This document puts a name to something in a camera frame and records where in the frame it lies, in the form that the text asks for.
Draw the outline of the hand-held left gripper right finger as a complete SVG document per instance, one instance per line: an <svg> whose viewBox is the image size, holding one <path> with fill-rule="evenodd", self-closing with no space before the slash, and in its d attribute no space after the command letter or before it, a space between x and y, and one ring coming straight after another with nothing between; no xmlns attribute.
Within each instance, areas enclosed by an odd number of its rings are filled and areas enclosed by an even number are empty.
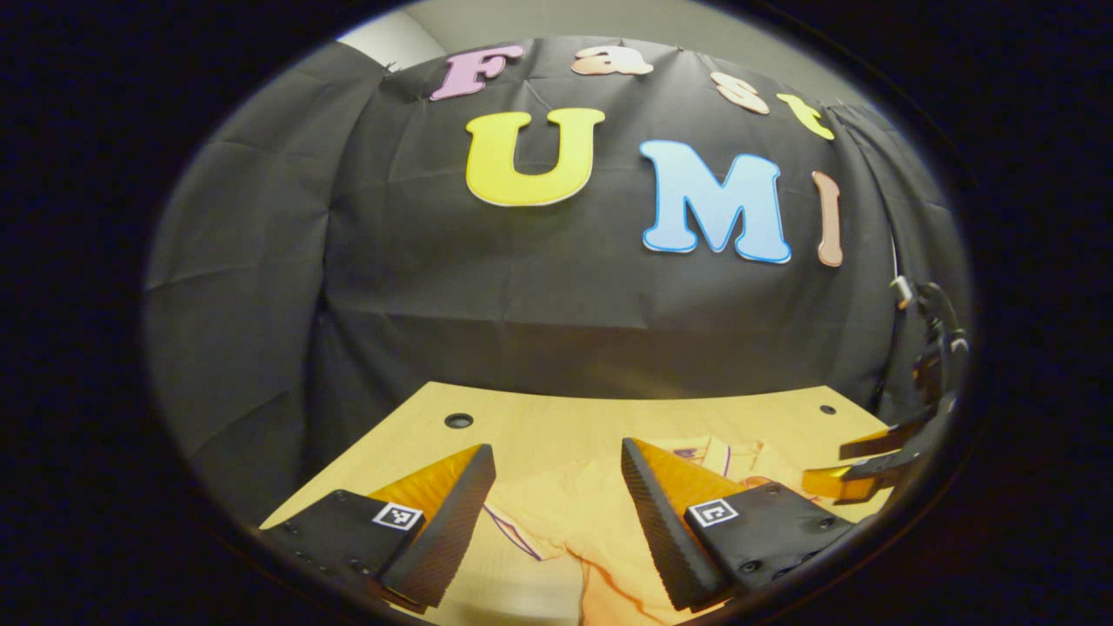
<svg viewBox="0 0 1113 626"><path fill-rule="evenodd" d="M746 487L636 437L623 439L621 472L674 609L751 595L855 526L790 487Z"/></svg>

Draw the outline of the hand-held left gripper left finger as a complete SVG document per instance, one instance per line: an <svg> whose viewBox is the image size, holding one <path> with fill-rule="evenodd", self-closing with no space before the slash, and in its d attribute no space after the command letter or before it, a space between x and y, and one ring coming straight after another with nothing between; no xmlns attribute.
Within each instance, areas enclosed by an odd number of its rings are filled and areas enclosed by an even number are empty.
<svg viewBox="0 0 1113 626"><path fill-rule="evenodd" d="M367 495L334 489L259 538L351 594L434 609L496 476L493 449L469 447Z"/></svg>

